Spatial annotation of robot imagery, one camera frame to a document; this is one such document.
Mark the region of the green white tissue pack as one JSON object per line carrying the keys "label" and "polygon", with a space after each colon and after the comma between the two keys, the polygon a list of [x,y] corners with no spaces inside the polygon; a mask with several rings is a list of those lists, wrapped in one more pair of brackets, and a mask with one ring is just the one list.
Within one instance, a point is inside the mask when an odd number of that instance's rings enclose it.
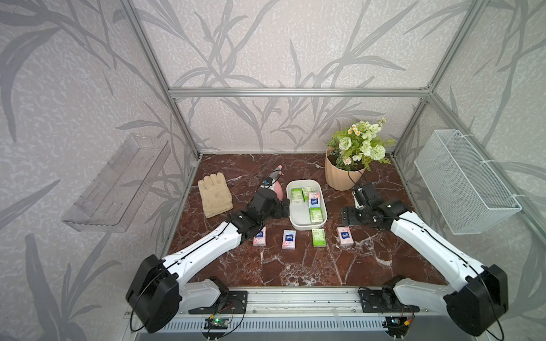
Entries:
{"label": "green white tissue pack", "polygon": [[301,188],[292,188],[291,189],[291,201],[293,203],[303,203],[304,194]]}

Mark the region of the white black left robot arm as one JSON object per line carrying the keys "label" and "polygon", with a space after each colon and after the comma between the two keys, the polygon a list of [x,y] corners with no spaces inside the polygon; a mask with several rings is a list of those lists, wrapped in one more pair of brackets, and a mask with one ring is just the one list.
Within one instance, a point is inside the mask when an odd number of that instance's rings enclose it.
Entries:
{"label": "white black left robot arm", "polygon": [[126,300],[143,329],[155,333],[179,312],[196,308],[218,309],[228,289],[219,281],[190,280],[226,252],[252,240],[271,219],[287,217],[282,187],[260,186],[246,209],[236,211],[211,233],[190,246],[160,259],[152,254],[136,271]]}

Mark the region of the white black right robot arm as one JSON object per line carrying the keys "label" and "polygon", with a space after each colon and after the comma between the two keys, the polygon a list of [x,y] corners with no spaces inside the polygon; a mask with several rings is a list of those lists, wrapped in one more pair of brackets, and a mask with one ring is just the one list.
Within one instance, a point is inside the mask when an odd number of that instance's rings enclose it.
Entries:
{"label": "white black right robot arm", "polygon": [[508,277],[487,267],[432,230],[399,200],[383,200],[372,183],[355,185],[355,205],[344,207],[347,227],[368,226],[393,233],[420,253],[445,279],[444,285],[396,276],[379,289],[358,290],[363,312],[401,313],[420,309],[446,315],[468,335],[478,337],[508,312]]}

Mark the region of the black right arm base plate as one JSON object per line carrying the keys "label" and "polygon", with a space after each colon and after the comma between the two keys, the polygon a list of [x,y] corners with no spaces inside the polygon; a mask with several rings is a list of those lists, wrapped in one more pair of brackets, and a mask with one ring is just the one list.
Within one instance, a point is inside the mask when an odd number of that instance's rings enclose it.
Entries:
{"label": "black right arm base plate", "polygon": [[391,287],[358,289],[361,308],[364,313],[419,313],[420,308],[415,305],[403,305]]}

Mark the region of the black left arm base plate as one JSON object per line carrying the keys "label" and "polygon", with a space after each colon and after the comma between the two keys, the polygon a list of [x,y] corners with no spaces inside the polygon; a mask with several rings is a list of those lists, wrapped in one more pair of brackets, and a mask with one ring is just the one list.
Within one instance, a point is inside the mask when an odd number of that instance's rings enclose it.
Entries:
{"label": "black left arm base plate", "polygon": [[209,307],[194,308],[189,311],[191,315],[217,315],[219,313],[243,314],[247,310],[248,292],[229,291],[220,294],[217,301]]}

